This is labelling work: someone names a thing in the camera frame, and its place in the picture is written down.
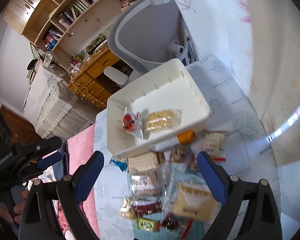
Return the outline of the large yellow cracker bag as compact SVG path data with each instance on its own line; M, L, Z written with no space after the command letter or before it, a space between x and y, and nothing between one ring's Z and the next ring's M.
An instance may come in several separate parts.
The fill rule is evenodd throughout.
M162 208L180 217L209 222L218 206L206 181L182 164L172 164Z

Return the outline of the white red small sachet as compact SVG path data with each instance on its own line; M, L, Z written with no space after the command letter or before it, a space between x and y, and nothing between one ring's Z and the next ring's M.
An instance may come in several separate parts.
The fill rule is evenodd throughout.
M223 148L227 131L206 131L203 137L203 151L214 161L224 162L226 156Z

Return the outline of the blue candy wrapper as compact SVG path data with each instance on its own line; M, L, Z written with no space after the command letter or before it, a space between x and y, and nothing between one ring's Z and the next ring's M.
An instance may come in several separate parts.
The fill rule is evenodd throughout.
M122 172L125 172L128 168L127 161L125 159L122 159L120 157L116 157L112 155L110 159L110 163L114 164L117 166Z

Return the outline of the dark red snowflake packet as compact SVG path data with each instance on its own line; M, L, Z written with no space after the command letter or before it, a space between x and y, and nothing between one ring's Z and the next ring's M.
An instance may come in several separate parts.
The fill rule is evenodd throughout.
M134 212L137 217L143 217L145 215L151 215L153 213L162 212L161 202L152 202L152 203L139 203L134 204Z

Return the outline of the green candy packet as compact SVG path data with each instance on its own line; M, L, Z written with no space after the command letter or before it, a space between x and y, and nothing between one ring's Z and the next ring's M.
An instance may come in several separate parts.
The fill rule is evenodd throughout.
M148 218L138 217L137 228L139 230L145 230L149 232L157 232L160 222Z

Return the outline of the nut cluster packet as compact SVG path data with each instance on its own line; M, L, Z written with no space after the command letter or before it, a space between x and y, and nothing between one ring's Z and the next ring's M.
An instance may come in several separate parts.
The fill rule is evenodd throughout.
M171 150L169 162L186 163L189 161L191 150L189 146L176 146Z
M189 168L195 172L199 172L199 168L198 168L198 164L197 164L197 156L194 153L191 154Z

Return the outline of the clear pastry packet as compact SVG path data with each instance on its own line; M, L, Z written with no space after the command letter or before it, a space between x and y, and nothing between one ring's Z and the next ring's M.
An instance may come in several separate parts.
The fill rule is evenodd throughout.
M131 186L131 195L134 199L147 199L161 197L163 193L161 184L141 184Z
M133 174L130 176L130 189L132 185L141 185L141 184L161 184L162 182L162 171L159 168L150 170L143 174Z

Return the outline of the red apple snack packet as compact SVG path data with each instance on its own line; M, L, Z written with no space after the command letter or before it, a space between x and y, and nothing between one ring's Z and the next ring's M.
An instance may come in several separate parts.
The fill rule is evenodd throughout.
M122 126L125 132L143 140L142 120L139 112L133 113L126 107Z

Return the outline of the puffed rice cake packet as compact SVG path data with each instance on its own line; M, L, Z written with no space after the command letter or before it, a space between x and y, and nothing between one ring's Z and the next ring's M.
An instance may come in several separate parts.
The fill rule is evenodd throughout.
M144 131L147 133L174 129L181 123L181 109L163 109L149 113L144 123Z
M119 215L126 219L136 220L136 213L134 211L134 200L133 198L124 198L119 209Z

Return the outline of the dark blue folded cloth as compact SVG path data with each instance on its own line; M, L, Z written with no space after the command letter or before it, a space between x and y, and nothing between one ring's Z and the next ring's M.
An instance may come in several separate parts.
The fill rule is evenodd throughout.
M62 143L61 148L57 150L57 153L61 155L61 160L53 164L53 174L57 181L61 180L65 175L69 174L69 153L67 149L67 141Z

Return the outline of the white lace covered furniture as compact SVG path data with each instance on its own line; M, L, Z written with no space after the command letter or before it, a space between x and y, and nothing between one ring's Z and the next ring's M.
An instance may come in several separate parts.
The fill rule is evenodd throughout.
M100 109L68 88L69 74L61 67L38 63L23 115L43 139L69 139L95 122Z

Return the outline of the wooden desk with drawers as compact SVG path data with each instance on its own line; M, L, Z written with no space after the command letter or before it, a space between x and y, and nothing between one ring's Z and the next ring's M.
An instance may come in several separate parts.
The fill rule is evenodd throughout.
M105 45L97 50L90 60L85 61L76 74L70 77L68 88L82 100L92 103L100 110L106 109L108 98L120 88L104 74L104 70L118 62L120 59Z

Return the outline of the white orange snack bar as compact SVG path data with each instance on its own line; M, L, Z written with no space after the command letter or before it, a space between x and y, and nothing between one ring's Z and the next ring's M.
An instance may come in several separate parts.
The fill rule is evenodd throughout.
M168 138L164 141L157 142L152 145L150 149L154 152L165 152L176 146L184 146L191 144L197 139L196 134L193 131L187 131L180 133L174 137Z

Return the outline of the wooden bookshelf with books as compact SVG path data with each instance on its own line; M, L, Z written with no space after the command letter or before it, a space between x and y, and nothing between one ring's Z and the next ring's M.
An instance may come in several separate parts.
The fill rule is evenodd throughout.
M122 0L10 0L5 22L68 68L123 13Z

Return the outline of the white plastic storage bin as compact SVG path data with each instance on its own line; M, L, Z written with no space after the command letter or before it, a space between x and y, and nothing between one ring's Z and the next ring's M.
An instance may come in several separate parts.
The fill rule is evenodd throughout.
M166 109L181 111L178 127L145 133L143 140L124 131L125 109L143 119ZM132 157L157 142L186 131L198 134L207 127L210 107L194 79L179 59L172 59L139 77L113 94L107 102L107 149L120 157Z

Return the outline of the grey office chair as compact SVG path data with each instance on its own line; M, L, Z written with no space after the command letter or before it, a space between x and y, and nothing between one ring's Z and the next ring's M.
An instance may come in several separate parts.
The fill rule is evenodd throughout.
M113 24L107 45L133 70L126 75L114 67L105 68L105 76L119 87L171 59L184 65L198 59L175 0L137 0Z

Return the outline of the floral curtain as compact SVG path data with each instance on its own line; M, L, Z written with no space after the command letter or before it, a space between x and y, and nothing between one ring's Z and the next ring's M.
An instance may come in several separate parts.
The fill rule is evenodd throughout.
M284 238L300 227L300 0L175 0L198 57L231 70L268 135Z

